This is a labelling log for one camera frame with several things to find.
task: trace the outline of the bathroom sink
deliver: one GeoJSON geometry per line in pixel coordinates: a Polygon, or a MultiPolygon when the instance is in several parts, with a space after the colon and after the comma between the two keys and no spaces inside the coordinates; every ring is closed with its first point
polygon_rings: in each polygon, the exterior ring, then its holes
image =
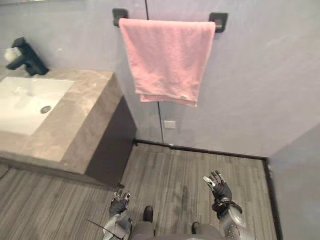
{"type": "Polygon", "coordinates": [[[7,76],[0,81],[0,131],[32,135],[73,83],[7,76]]]}

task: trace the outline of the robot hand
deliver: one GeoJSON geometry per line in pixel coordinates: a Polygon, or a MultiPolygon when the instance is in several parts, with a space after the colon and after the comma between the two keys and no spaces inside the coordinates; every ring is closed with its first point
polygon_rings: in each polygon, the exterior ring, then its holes
{"type": "Polygon", "coordinates": [[[208,184],[212,191],[215,201],[231,201],[232,193],[222,174],[215,170],[211,172],[212,176],[204,176],[203,180],[208,184]]]}
{"type": "Polygon", "coordinates": [[[242,209],[232,201],[232,192],[222,174],[215,170],[211,172],[212,176],[204,176],[203,180],[207,183],[214,196],[212,210],[216,212],[218,219],[223,216],[230,206],[233,206],[242,213],[242,209]]]}
{"type": "Polygon", "coordinates": [[[114,193],[114,198],[112,199],[111,205],[109,207],[109,214],[111,217],[116,214],[121,214],[125,210],[127,210],[130,196],[130,192],[123,194],[122,190],[118,190],[114,193]]]}

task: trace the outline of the outlet cover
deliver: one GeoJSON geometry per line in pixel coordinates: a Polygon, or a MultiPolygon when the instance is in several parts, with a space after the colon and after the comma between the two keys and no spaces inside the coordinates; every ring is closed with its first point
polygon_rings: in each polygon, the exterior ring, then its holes
{"type": "Polygon", "coordinates": [[[176,121],[164,121],[164,128],[165,129],[176,129],[177,128],[177,122],[176,121]]]}

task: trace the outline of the foot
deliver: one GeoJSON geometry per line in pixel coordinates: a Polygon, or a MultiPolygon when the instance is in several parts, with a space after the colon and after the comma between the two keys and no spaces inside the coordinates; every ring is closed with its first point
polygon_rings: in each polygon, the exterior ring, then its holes
{"type": "Polygon", "coordinates": [[[197,221],[195,221],[194,223],[192,223],[191,226],[191,233],[192,234],[196,234],[197,233],[197,227],[198,227],[199,223],[197,221]]]}
{"type": "Polygon", "coordinates": [[[152,206],[146,206],[143,212],[143,221],[152,223],[154,221],[154,209],[152,206]]]}

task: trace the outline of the faucet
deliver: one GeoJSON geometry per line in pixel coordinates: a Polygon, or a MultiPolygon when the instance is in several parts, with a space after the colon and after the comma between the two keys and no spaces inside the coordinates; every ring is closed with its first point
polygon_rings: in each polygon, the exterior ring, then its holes
{"type": "Polygon", "coordinates": [[[22,55],[18,56],[15,60],[9,63],[6,67],[10,70],[15,70],[22,64],[25,65],[25,70],[33,76],[35,74],[45,75],[49,69],[46,68],[44,63],[37,56],[35,51],[26,42],[24,37],[19,37],[14,40],[12,48],[18,48],[22,55]]]}

